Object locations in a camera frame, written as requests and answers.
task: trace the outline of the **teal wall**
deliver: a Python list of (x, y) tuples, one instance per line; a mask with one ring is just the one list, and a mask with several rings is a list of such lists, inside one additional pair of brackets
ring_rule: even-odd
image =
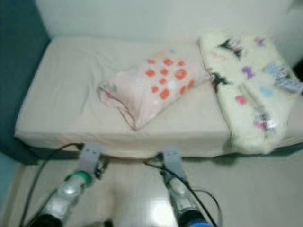
[(0, 210), (5, 202), (13, 182), (18, 162), (0, 153)]

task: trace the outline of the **blue part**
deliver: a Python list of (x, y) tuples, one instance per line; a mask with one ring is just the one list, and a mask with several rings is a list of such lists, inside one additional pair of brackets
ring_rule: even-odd
[(213, 226), (208, 223), (196, 222), (196, 223), (191, 224), (190, 227), (213, 227)]

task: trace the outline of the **pillow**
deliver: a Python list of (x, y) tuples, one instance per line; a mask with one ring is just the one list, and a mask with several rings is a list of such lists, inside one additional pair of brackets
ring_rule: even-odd
[(208, 79), (200, 62), (162, 51), (99, 85), (99, 98), (137, 130), (189, 89)]

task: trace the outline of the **black cable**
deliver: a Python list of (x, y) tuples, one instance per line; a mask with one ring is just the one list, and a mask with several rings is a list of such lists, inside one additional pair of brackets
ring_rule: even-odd
[(222, 210), (220, 207), (220, 204), (218, 202), (218, 200), (215, 198), (215, 196), (213, 194), (211, 194), (209, 191), (204, 190), (204, 189), (195, 189), (194, 192), (201, 192), (204, 193), (206, 195), (208, 195), (210, 198), (212, 198), (212, 200), (214, 201), (214, 203), (216, 204), (217, 210), (218, 210), (218, 226), (222, 226), (222, 220), (223, 220), (223, 216), (222, 216)]
[(156, 168), (156, 169), (160, 169), (162, 171), (166, 171), (168, 173), (170, 173), (171, 175), (173, 175), (174, 177), (176, 177), (177, 179), (179, 179), (186, 187), (187, 189), (192, 193), (192, 195), (195, 197), (195, 199), (198, 201), (199, 205), (202, 207), (202, 209), (205, 211), (207, 217), (209, 218), (209, 220), (211, 221), (212, 225), (214, 227), (218, 227), (217, 223), (214, 221), (212, 215), (210, 214), (210, 212), (208, 211), (208, 209), (206, 208), (206, 206), (202, 203), (202, 201), (199, 199), (199, 197), (197, 196), (197, 194), (194, 192), (194, 190), (191, 188), (191, 186), (189, 185), (188, 182), (184, 181), (181, 177), (179, 177), (177, 174), (175, 174), (173, 171), (167, 169), (164, 166), (157, 166), (157, 165), (153, 165), (150, 164), (149, 162), (143, 162), (145, 165)]
[(29, 193), (27, 195), (27, 200), (25, 202), (25, 206), (24, 206), (24, 209), (23, 209), (23, 212), (22, 212), (22, 216), (21, 216), (21, 220), (20, 220), (20, 224), (19, 224), (19, 227), (24, 227), (24, 221), (25, 221), (25, 217), (27, 215), (27, 212), (28, 212), (28, 208), (29, 208), (29, 205), (30, 205), (30, 201), (32, 199), (32, 195), (33, 195), (33, 192), (34, 192), (34, 189), (36, 187), (36, 184), (38, 182), (38, 179), (40, 177), (40, 174), (42, 172), (42, 170), (44, 169), (45, 165), (47, 164), (47, 162), (59, 151), (61, 151), (62, 149), (64, 148), (67, 148), (67, 147), (70, 147), (70, 146), (76, 146), (79, 150), (81, 150), (84, 146), (83, 143), (69, 143), (69, 144), (66, 144), (62, 147), (60, 147), (59, 149), (57, 150), (54, 150), (52, 153), (50, 153), (47, 158), (43, 161), (43, 163), (41, 164), (41, 166), (39, 167), (36, 175), (35, 175), (35, 178), (32, 182), (32, 185), (30, 187), (30, 190), (29, 190)]

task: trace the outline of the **white bed sheet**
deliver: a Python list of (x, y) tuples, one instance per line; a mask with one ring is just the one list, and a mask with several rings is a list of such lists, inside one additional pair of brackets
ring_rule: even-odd
[(178, 146), (186, 157), (224, 154), (229, 137), (210, 83), (188, 92), (151, 123), (133, 131), (117, 109), (105, 106), (97, 87), (105, 77), (173, 49), (200, 59), (197, 43), (151, 43), (87, 37), (55, 38), (27, 93), (15, 136), (37, 148), (93, 141), (120, 157), (152, 157)]

